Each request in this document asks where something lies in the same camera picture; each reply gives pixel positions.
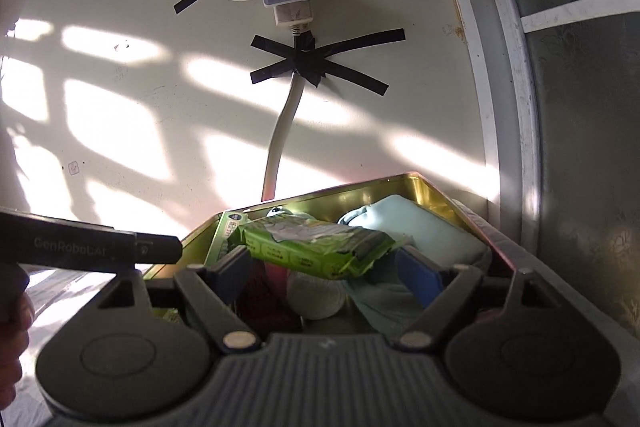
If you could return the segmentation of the person's left hand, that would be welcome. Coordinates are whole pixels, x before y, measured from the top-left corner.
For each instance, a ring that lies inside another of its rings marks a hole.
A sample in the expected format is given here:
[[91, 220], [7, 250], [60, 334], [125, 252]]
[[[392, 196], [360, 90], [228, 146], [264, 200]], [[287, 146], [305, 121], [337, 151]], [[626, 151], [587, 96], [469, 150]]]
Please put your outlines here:
[[29, 346], [29, 329], [34, 321], [32, 300], [23, 293], [17, 300], [13, 317], [1, 325], [0, 407], [5, 410], [16, 396], [16, 386], [23, 376], [21, 355]]

